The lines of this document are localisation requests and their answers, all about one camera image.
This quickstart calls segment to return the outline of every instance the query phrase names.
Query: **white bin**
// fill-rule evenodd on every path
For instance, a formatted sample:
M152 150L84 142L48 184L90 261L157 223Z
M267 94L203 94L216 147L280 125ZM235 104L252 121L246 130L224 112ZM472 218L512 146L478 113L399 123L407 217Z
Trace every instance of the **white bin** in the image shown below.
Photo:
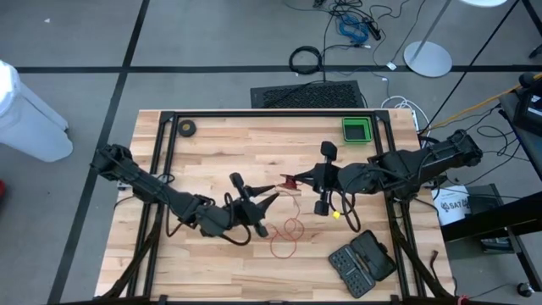
M54 162L74 149L66 129L66 120L20 82L14 67L0 61L0 143Z

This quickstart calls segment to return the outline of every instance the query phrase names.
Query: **white cable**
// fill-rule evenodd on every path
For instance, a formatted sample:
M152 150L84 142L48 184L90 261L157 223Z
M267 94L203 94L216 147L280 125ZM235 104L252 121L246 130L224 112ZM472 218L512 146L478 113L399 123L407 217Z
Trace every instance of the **white cable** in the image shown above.
M381 108L385 108L385 104L389 101L391 101L392 99L396 99L396 98L399 98L401 99L401 102L396 104L394 106L394 108L409 108L411 109L411 111L414 111L414 112L418 112L420 114L422 114L423 118L425 119L425 121L427 122L428 124L428 130L429 132L427 133L427 136L429 136L429 134L431 134L431 125L429 124L429 118L427 117L427 114L425 114L425 112L413 101L410 101L410 100L407 100L405 97L402 97L402 96L393 96L393 97L388 97L386 98L382 104L380 105ZM424 143L422 143L422 148L425 147L425 145L427 144L427 142L425 141Z

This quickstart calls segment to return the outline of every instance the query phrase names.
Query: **black doormat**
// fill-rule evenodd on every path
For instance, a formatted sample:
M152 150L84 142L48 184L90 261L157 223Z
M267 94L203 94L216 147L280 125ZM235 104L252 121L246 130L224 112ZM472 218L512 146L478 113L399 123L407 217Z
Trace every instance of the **black doormat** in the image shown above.
M366 108L357 81L328 81L251 89L253 108Z

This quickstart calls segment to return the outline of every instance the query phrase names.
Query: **black tape roll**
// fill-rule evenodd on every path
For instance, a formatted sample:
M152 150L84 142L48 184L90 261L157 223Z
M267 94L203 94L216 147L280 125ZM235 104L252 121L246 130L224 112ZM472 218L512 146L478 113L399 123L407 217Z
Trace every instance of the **black tape roll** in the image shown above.
M196 124L194 121L185 119L180 121L179 128L177 128L179 134L183 137L189 137L196 133Z

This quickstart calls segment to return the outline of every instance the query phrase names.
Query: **blue cable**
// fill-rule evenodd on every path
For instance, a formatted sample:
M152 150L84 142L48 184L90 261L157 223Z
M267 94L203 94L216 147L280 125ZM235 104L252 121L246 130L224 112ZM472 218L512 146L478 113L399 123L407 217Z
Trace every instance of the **blue cable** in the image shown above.
M339 33L342 36L350 38L350 43L363 44L369 38L369 30L364 22L359 21L356 17L344 14L336 18Z

